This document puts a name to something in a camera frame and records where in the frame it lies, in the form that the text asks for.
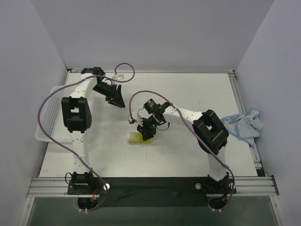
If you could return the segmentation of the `yellow green patterned towel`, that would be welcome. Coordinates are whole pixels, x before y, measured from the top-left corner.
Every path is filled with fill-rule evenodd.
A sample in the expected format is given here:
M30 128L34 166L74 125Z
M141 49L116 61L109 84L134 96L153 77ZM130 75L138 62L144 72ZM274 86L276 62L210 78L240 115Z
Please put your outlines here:
M140 132L129 132L127 134L127 142L129 144L150 144L152 143L152 139L144 141Z

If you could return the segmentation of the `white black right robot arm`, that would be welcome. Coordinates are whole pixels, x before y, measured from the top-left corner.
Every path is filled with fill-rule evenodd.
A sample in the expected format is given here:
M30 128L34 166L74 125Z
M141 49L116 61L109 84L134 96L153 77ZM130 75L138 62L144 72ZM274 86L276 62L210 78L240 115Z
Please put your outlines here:
M213 110L195 112L171 105L169 102L157 104L148 100L143 108L148 118L139 113L135 119L137 130L144 141L156 135L157 127L163 124L177 124L186 127L197 139L199 146L207 153L209 164L209 189L219 193L226 186L224 179L229 176L229 166L225 162L225 150L229 132Z

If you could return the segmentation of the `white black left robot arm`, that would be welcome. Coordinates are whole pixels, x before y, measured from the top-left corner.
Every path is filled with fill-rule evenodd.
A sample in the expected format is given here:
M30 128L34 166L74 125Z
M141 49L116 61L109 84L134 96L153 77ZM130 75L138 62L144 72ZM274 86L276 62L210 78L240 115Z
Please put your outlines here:
M81 71L81 79L84 81L78 84L68 97L63 97L61 104L63 123L70 133L72 150L75 152L70 187L79 188L83 193L89 194L97 188L97 179L92 172L85 143L87 130L92 125L88 100L95 91L104 95L109 104L124 108L121 85L115 83L124 79L124 75L115 72L111 84L108 84L105 72L100 67L94 67L84 68Z

